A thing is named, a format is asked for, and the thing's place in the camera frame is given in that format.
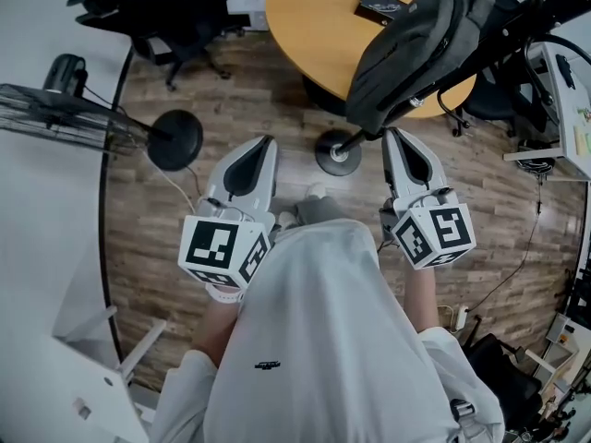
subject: white desk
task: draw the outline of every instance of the white desk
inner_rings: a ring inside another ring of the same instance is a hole
[[[540,77],[545,83],[546,88],[552,93],[554,98],[553,108],[559,118],[560,146],[558,148],[549,148],[547,150],[534,150],[513,152],[503,155],[505,161],[520,161],[539,158],[565,158],[574,167],[579,174],[574,176],[549,175],[548,180],[553,181],[589,181],[591,180],[591,154],[577,154],[575,127],[584,122],[584,117],[578,113],[579,110],[591,110],[589,95],[583,82],[579,80],[576,74],[572,73],[575,89],[569,89],[558,69],[556,55],[569,55],[566,48],[558,44],[542,42],[533,46],[529,58],[532,61],[543,57],[548,65],[548,75]]]

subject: person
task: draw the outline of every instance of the person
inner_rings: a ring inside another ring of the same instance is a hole
[[[280,216],[241,304],[209,303],[151,443],[457,441],[453,399],[501,442],[499,401],[440,327],[433,269],[406,267],[403,311],[369,228],[325,194]]]

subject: wooden floor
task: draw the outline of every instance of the wooden floor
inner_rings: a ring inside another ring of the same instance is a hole
[[[360,169],[331,177],[315,163],[316,138],[334,127],[348,126],[308,100],[297,71],[281,54],[270,34],[229,39],[212,48],[232,71],[221,80],[203,64],[185,67],[178,90],[163,84],[164,69],[134,60],[123,92],[130,116],[152,123],[172,109],[194,113],[204,127],[204,145],[192,168],[202,187],[213,165],[228,151],[253,137],[273,135],[281,147],[275,209],[303,197],[314,182],[380,241],[378,208],[388,195],[383,181],[380,143],[363,145]],[[444,117],[402,120],[398,125],[424,141],[440,157],[451,186],[470,209],[477,248],[452,266],[437,268],[441,305],[457,310],[475,305],[520,264],[536,222],[537,182],[504,162],[514,141],[501,127],[477,122],[472,136],[453,138]],[[171,177],[197,200],[188,170]],[[485,318],[481,334],[493,332],[513,345],[541,351],[564,271],[573,268],[584,207],[583,185],[546,183],[542,212],[524,268],[476,312]],[[112,157],[106,187],[106,258],[117,327],[124,353],[143,336],[154,317],[165,318],[165,333],[142,361],[138,379],[159,388],[168,368],[178,366],[191,347],[207,294],[176,265],[186,202],[141,153]],[[403,256],[395,248],[380,255],[384,276],[397,297],[403,292]],[[443,322],[449,312],[441,310]]]

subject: white sneaker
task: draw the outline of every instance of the white sneaker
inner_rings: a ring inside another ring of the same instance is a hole
[[[312,196],[316,196],[318,198],[326,197],[326,187],[324,184],[317,182],[316,184],[312,184],[310,187],[308,187],[308,190],[306,191],[306,198]]]
[[[291,211],[282,211],[277,219],[277,224],[281,226],[281,231],[284,232],[292,226],[297,226],[297,218]]]

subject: fan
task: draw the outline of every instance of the fan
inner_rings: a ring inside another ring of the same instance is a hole
[[[173,110],[147,126],[83,99],[84,66],[82,58],[62,54],[42,90],[0,85],[0,129],[124,155],[147,145],[150,159],[166,171],[183,169],[197,157],[202,127],[193,114]]]

